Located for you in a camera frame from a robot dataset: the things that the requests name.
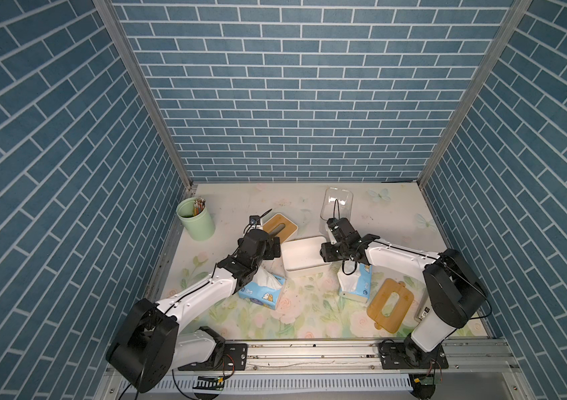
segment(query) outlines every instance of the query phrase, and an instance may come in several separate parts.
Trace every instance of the blue tissue package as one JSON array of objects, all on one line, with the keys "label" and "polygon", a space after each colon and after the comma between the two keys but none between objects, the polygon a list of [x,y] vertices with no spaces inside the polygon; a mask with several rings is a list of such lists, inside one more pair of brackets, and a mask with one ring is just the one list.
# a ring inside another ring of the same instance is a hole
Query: blue tissue package
[{"label": "blue tissue package", "polygon": [[339,296],[365,303],[370,299],[370,286],[373,280],[373,272],[370,266],[361,262],[357,264],[357,268],[359,268],[359,272],[361,273],[361,276],[359,276],[357,280],[357,287],[352,292],[344,292],[339,289]]},{"label": "blue tissue package", "polygon": [[239,298],[252,301],[255,304],[268,307],[272,310],[276,310],[277,303],[279,302],[279,295],[281,291],[284,290],[284,285],[286,283],[286,278],[282,278],[279,275],[272,274],[281,284],[281,289],[274,290],[269,287],[259,286],[255,282],[250,282],[241,288],[239,292]]}]

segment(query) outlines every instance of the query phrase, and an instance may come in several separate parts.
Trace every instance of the vented metal panel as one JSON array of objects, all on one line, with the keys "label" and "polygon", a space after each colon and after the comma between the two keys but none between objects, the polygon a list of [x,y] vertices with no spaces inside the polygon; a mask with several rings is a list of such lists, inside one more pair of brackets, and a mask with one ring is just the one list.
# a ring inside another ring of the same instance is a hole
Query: vented metal panel
[{"label": "vented metal panel", "polygon": [[[194,386],[212,385],[200,381],[198,376],[175,376],[179,388],[192,392]],[[119,390],[128,385],[124,381]],[[223,389],[224,394],[273,394],[273,393],[307,393],[307,392],[387,392],[411,391],[408,374],[298,374],[298,375],[235,375],[228,380]],[[149,393],[176,393],[177,389],[172,375],[167,374]],[[197,389],[198,393],[218,393],[218,390]]]}]

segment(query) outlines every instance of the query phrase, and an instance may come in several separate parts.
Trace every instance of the white tissue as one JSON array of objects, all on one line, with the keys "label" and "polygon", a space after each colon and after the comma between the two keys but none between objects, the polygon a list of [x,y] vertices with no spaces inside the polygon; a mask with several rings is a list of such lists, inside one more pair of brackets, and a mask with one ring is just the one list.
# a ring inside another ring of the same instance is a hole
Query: white tissue
[{"label": "white tissue", "polygon": [[281,289],[279,281],[263,267],[259,267],[259,269],[256,270],[255,276],[252,278],[252,282],[255,282],[259,286],[268,287],[276,291]]},{"label": "white tissue", "polygon": [[347,272],[352,271],[353,268],[357,268],[357,270],[351,275],[344,274],[341,268],[339,268],[339,270],[337,271],[337,279],[339,280],[339,285],[341,286],[342,292],[354,292],[357,288],[359,277],[362,276],[362,273],[359,271],[359,263],[356,263],[354,261],[346,261],[344,263],[344,269]]}]

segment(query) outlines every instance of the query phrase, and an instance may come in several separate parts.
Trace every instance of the black mounting plate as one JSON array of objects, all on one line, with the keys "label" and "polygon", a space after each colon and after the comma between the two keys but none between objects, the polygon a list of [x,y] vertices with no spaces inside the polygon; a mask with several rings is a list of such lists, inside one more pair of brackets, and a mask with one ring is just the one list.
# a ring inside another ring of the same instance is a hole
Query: black mounting plate
[{"label": "black mounting plate", "polygon": [[230,374],[232,371],[232,365],[230,364],[230,356],[232,360],[234,360],[234,367],[235,371],[245,371],[246,369],[246,359],[247,359],[247,344],[245,343],[226,343],[223,347],[223,357],[222,362],[223,364],[219,363],[219,367],[215,369],[207,369],[203,365],[196,363],[196,364],[188,364],[184,365],[183,367],[179,367],[179,371],[225,371],[226,375]]},{"label": "black mounting plate", "polygon": [[[433,354],[433,359],[439,363],[435,364],[436,368],[441,366],[441,369],[448,369],[448,359],[441,344],[433,350]],[[382,341],[379,343],[379,355],[384,369],[429,369],[431,366],[430,359],[425,359],[418,367],[408,364],[405,359],[406,345],[403,343]]]}]

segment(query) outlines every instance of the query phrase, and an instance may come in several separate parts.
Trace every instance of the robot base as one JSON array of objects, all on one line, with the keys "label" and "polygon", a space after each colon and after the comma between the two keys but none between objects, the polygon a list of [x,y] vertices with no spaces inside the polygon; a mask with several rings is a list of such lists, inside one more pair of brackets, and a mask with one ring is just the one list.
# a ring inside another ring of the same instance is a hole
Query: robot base
[{"label": "robot base", "polygon": [[419,365],[412,365],[407,361],[406,344],[404,343],[382,340],[379,343],[379,354],[384,369],[430,369],[431,367],[448,369],[448,360],[441,344],[430,353],[424,353]]},{"label": "robot base", "polygon": [[218,366],[210,368],[205,362],[197,362],[194,364],[184,365],[179,367],[179,371],[226,371],[229,374],[232,371],[234,361],[235,371],[245,371],[246,370],[246,354],[247,354],[247,344],[245,343],[226,343],[223,347],[223,355],[221,356],[221,362]]}]

